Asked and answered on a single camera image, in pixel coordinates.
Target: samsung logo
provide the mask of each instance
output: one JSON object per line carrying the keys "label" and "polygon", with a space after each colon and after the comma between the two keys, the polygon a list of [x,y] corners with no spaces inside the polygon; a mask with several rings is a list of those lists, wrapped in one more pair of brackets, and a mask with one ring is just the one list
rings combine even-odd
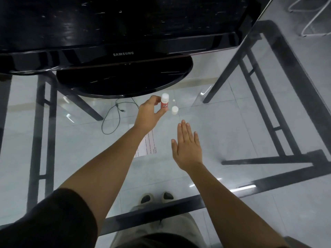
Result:
{"label": "samsung logo", "polygon": [[113,56],[119,56],[119,55],[133,55],[133,51],[131,52],[123,52],[123,53],[114,53]]}

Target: tile floor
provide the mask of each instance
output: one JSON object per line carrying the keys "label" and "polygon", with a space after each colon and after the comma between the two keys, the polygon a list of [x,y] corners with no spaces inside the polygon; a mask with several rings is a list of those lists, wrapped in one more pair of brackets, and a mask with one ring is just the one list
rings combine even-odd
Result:
{"label": "tile floor", "polygon": [[[296,26],[303,20],[300,14],[289,14],[285,8],[291,0],[274,0],[262,19],[275,21],[297,54],[308,75],[331,108],[331,37],[300,38]],[[194,56],[194,69],[183,81],[189,83],[199,78],[218,77],[235,50]],[[279,63],[271,54],[265,40],[253,47],[253,53],[274,93],[275,99],[303,153],[322,149],[331,160],[311,120],[305,113],[293,88]],[[36,77],[14,77],[0,155],[0,225],[19,219],[26,211],[27,185],[31,161],[33,123],[36,95]],[[190,122],[200,136],[204,163],[207,168],[228,188],[236,188],[255,179],[276,175],[311,164],[243,165],[222,166],[221,160],[275,156],[277,152],[242,75],[237,68],[210,104],[203,98],[210,91],[209,84],[169,89],[169,106],[177,105],[179,113],[167,113],[154,129],[157,154],[134,158],[121,191],[108,217],[130,211],[138,203],[141,194],[151,192],[156,197],[165,191],[173,191],[177,199],[197,195],[199,192],[189,176],[180,170],[172,159],[170,140],[176,138],[180,120]],[[141,104],[150,95],[135,97]],[[262,96],[267,113],[274,126],[277,120],[270,110],[267,99]],[[87,161],[113,144],[133,124],[137,115],[134,104],[121,104],[121,123],[111,135],[101,132],[101,122],[67,101],[58,93],[57,132],[54,186],[58,187],[67,177]],[[105,116],[115,100],[89,100],[87,102]],[[45,108],[44,125],[48,121]],[[114,108],[107,116],[104,131],[113,131],[118,124]],[[41,172],[45,171],[47,127],[43,129],[43,152]],[[287,154],[292,154],[286,141],[282,141]],[[329,247],[331,219],[328,209],[331,175],[299,184],[248,196],[242,200],[265,219],[283,236],[291,236],[313,247]],[[219,239],[206,209],[192,212],[199,229],[211,247],[219,247]],[[108,247],[114,233],[98,238],[96,247]]]}

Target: black sleeve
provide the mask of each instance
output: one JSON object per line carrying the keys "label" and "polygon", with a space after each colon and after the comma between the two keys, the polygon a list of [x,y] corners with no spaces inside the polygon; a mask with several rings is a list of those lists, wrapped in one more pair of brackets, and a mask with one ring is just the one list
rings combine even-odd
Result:
{"label": "black sleeve", "polygon": [[95,217],[74,191],[57,189],[24,217],[0,230],[1,247],[91,248],[97,241]]}

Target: forearm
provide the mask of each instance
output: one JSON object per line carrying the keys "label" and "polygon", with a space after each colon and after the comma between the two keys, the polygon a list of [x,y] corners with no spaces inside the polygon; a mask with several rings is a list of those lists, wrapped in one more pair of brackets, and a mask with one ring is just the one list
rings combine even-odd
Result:
{"label": "forearm", "polygon": [[129,129],[60,186],[74,190],[85,200],[97,220],[99,231],[143,137],[144,133],[139,129]]}
{"label": "forearm", "polygon": [[275,230],[223,186],[204,165],[196,166],[189,175],[224,247],[287,247]]}

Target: white cap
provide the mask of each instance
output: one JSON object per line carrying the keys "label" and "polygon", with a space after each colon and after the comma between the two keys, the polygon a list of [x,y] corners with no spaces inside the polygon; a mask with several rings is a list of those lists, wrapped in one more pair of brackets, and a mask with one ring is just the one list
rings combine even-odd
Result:
{"label": "white cap", "polygon": [[171,110],[172,110],[173,115],[176,115],[178,113],[178,107],[177,106],[173,106]]}
{"label": "white cap", "polygon": [[168,93],[163,93],[161,96],[161,102],[164,104],[167,104],[169,102],[169,94]]}

